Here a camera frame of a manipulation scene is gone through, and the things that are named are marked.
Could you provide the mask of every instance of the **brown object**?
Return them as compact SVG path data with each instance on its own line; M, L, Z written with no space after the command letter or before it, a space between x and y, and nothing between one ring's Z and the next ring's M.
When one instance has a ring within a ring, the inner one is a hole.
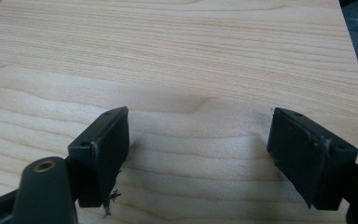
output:
M345 222L345 202L309 210L267 152L277 106L358 147L338 1L0 2L0 195L124 105L122 196L81 223Z

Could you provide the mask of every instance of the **wood grain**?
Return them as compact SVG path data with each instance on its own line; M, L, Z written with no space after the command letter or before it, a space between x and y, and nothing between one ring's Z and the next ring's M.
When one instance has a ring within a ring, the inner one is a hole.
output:
M80 223L343 223L266 151L275 106L358 147L338 1L0 1L0 195L105 110L130 109L113 215Z

